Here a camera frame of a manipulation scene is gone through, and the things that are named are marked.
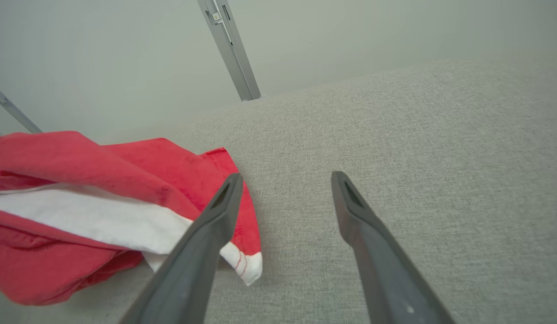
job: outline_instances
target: red fabric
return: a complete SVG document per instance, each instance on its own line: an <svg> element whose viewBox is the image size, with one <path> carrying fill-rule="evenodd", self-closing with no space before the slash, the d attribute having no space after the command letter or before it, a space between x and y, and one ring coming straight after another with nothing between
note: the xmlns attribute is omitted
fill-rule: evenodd
<svg viewBox="0 0 557 324"><path fill-rule="evenodd" d="M91 185L167 207L191 220L233 172L237 167L224 148L196 155L164 138L100 146L72 131L0 137L0 191L57 182ZM243 186L231 241L252 255L261 250L260 238ZM62 302L140 261L140 252L0 211L0 290L15 302Z"/></svg>

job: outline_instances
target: white fabric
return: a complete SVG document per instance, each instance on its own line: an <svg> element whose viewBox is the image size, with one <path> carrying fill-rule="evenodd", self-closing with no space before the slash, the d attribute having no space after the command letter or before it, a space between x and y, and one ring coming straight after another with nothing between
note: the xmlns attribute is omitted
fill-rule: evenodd
<svg viewBox="0 0 557 324"><path fill-rule="evenodd" d="M192 224L166 207L71 184L1 191L0 211L98 242L142 251L154 271ZM261 276L260 252L244 256L229 242L221 249L221 256L236 266L247 285Z"/></svg>

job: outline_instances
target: red stitching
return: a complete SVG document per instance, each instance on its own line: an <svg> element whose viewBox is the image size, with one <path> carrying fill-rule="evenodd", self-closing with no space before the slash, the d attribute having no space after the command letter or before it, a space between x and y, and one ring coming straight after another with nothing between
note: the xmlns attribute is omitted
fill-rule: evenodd
<svg viewBox="0 0 557 324"><path fill-rule="evenodd" d="M237 266L235 266L235 270L237 270L237 268L241 264L241 259L242 259L242 253L239 251L239 262L237 263Z"/></svg>
<svg viewBox="0 0 557 324"><path fill-rule="evenodd" d="M244 256L244 262L246 264L244 265L243 273L241 273L240 277L242 277L242 275L244 275L244 272L246 271L246 267L248 267L248 259L246 258L246 255Z"/></svg>

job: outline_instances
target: gray textured cloth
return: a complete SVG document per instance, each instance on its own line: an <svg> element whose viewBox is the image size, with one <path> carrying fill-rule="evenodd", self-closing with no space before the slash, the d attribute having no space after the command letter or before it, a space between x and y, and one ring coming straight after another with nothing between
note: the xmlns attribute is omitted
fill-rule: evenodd
<svg viewBox="0 0 557 324"><path fill-rule="evenodd" d="M557 67L441 62L226 107L166 137L225 146L260 226L262 278L223 264L208 323L365 323L352 250L332 206L342 170L453 318L557 323ZM49 307L0 296L0 322L115 323L143 266Z"/></svg>

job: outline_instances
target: red and white cloth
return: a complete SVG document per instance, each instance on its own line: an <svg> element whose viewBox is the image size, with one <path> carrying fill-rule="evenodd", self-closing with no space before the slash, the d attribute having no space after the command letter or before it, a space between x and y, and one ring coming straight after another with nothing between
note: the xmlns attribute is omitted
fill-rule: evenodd
<svg viewBox="0 0 557 324"><path fill-rule="evenodd" d="M143 257L156 271L234 172L224 148L196 155L164 138L101 146L71 131L0 137L0 290L46 305ZM260 277L246 185L220 254L247 285Z"/></svg>

